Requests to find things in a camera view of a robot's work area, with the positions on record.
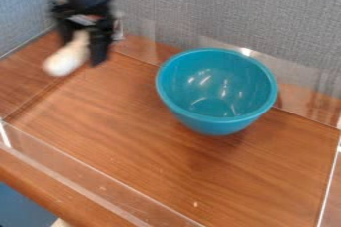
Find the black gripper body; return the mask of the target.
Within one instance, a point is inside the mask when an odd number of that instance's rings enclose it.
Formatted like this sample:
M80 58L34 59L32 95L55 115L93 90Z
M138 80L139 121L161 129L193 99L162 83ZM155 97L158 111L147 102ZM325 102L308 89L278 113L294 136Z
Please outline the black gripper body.
M51 12L60 29L98 27L111 29L111 0L54 0Z

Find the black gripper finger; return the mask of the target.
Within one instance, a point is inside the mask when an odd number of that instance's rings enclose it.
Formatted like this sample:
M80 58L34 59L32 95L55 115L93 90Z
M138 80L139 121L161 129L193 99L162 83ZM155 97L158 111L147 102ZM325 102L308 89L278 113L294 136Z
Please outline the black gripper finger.
M109 48L113 43L113 27L93 27L90 30L91 65L101 65L109 56Z
M67 44L72 41L75 26L70 20L59 19L58 20L58 31L62 37L63 44Z

